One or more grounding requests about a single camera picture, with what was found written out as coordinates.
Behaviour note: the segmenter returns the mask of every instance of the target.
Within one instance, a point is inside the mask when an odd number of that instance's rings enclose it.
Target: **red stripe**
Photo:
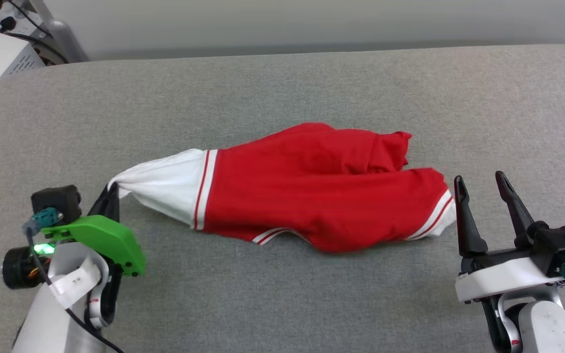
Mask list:
[[[424,232],[422,232],[422,234],[418,235],[417,237],[413,237],[412,239],[418,239],[419,237],[423,236],[424,234],[426,234],[429,230],[433,229],[433,227],[437,224],[437,222],[439,222],[439,219],[441,219],[442,215],[444,214],[444,211],[446,210],[446,208],[448,207],[448,205],[450,204],[450,201],[453,200],[453,197],[451,196],[450,199],[448,199],[448,201],[446,201],[446,204],[444,204],[444,207],[442,207],[442,210],[439,212],[439,215],[437,215],[437,218],[435,219],[435,222],[433,222],[433,224],[431,224],[430,227],[426,228],[426,230]]]
[[[261,243],[263,243],[264,241],[266,241],[267,239],[271,238],[274,236],[274,234],[279,234],[282,232],[285,232],[286,230],[278,230],[276,232],[271,232],[269,235],[265,236],[263,239],[261,239],[257,244],[260,245]]]
[[[260,239],[259,241],[257,241],[256,244],[263,243],[263,241],[264,241],[265,239],[267,239],[270,235],[272,235],[272,234],[275,233],[275,232],[276,232],[276,230],[273,230],[273,229],[266,230],[266,231],[264,232],[264,233],[265,233],[265,236],[264,236],[262,239]],[[256,235],[256,237],[254,237],[254,239],[260,237],[262,234],[263,234],[263,233],[261,233],[261,234],[259,234],[259,235]]]
[[[204,160],[204,173],[202,173],[202,182],[200,183],[200,190],[198,192],[198,199],[195,201],[195,214],[193,215],[193,228],[198,228],[198,208],[200,207],[200,197],[202,197],[202,189],[204,189],[204,179],[206,179],[206,170],[208,169],[208,154],[210,150],[206,151],[206,159]]]

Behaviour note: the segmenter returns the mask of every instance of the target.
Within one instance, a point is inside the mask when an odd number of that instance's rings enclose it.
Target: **black cable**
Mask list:
[[[65,58],[65,56],[63,56],[63,54],[58,53],[58,51],[56,51],[56,49],[45,44],[45,42],[43,42],[40,39],[36,39],[34,37],[31,37],[31,36],[26,36],[25,34],[7,33],[7,35],[14,37],[14,38],[31,40],[32,42],[38,43],[38,44],[42,45],[43,47],[45,47],[45,49],[51,51],[54,55],[58,56],[58,58],[60,58],[60,60],[62,60],[63,63],[69,63],[69,60],[67,60],[67,58]]]
[[[12,0],[8,0],[8,2],[10,3],[10,5],[14,6],[14,8],[18,9],[19,12],[25,16],[25,18],[27,18],[27,20],[34,25],[34,27],[38,28],[39,31],[43,32],[44,34],[47,34],[48,36],[50,36],[51,38],[53,38],[53,36],[51,35],[51,33],[45,31],[44,29],[42,29],[39,25],[36,24],[36,22],[32,21],[32,18],[29,18],[29,16],[27,15],[27,13],[25,13],[19,6],[17,6],[17,4],[13,3]]]
[[[36,251],[34,250],[34,241],[32,240],[32,230],[30,228],[25,231],[25,237],[27,237],[27,244],[29,245],[29,250],[32,252],[32,257],[34,259],[34,265],[38,268],[38,271],[41,273],[41,276],[45,280],[45,283],[47,283],[47,286],[51,286],[51,279],[49,279],[49,277],[47,276],[47,273],[45,272],[45,269],[43,268],[43,264],[41,264],[41,261],[38,259],[38,255],[36,254]],[[67,314],[69,314],[71,319],[76,322],[76,324],[78,324],[81,328],[83,328],[90,335],[95,337],[99,342],[106,344],[106,346],[112,348],[112,350],[117,352],[117,353],[124,353],[124,351],[119,349],[119,347],[117,347],[114,343],[103,338],[93,328],[87,326],[87,324],[85,324],[82,320],[80,320],[74,314],[74,312],[71,311],[71,309],[67,308],[67,309],[65,309],[65,311],[67,312]]]

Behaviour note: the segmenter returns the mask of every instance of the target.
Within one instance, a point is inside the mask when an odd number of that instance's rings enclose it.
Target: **white label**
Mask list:
[[[53,282],[50,288],[56,301],[67,309],[92,290],[100,279],[99,268],[87,256],[80,268]]]

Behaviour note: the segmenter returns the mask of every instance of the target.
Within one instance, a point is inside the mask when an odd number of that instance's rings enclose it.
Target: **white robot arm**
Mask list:
[[[73,185],[33,194],[35,214],[23,227],[28,246],[4,257],[6,286],[41,285],[13,353],[103,353],[107,346],[122,352],[101,329],[114,319],[121,278],[143,274],[145,256],[119,223],[116,186],[102,192],[86,217],[79,202]],[[51,243],[34,245],[41,230]]]
[[[455,290],[460,301],[480,302],[498,353],[564,353],[565,226],[550,229],[534,222],[507,177],[496,172],[516,237],[515,248],[488,251],[469,210],[461,176],[455,178],[457,231],[462,272]],[[532,299],[509,305],[509,300]]]

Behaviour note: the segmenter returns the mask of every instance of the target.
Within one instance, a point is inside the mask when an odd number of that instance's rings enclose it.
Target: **gray fabric surface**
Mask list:
[[[565,45],[96,62],[0,82],[0,261],[36,190],[74,183],[88,210],[132,165],[303,121],[412,133],[410,167],[462,174],[492,249],[513,239],[495,170],[565,224]],[[121,213],[148,257],[105,331],[127,353],[493,351],[482,308],[457,302],[454,226],[329,255],[198,234],[132,198]],[[0,352],[34,293],[0,279]]]

